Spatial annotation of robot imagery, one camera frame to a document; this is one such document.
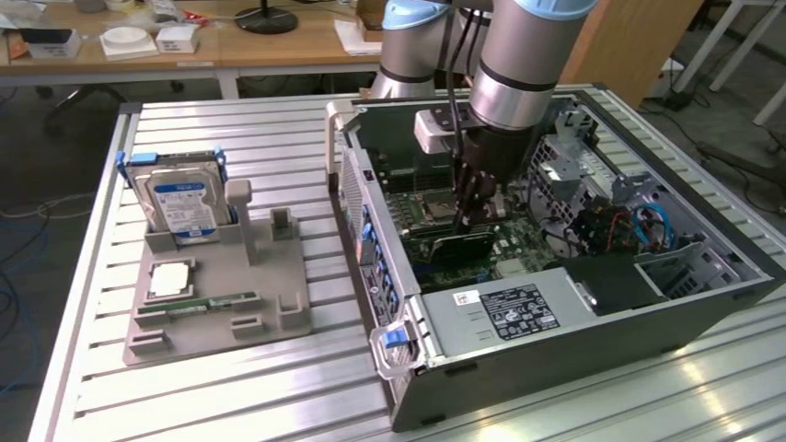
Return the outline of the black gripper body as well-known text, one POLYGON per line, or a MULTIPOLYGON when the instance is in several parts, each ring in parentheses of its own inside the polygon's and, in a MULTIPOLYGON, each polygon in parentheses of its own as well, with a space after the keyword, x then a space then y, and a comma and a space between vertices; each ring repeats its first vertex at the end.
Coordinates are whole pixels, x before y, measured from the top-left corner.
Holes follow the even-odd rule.
POLYGON ((472 172, 507 184, 522 165, 534 138, 534 128, 507 131, 494 126, 470 128, 463 134, 460 160, 472 172))

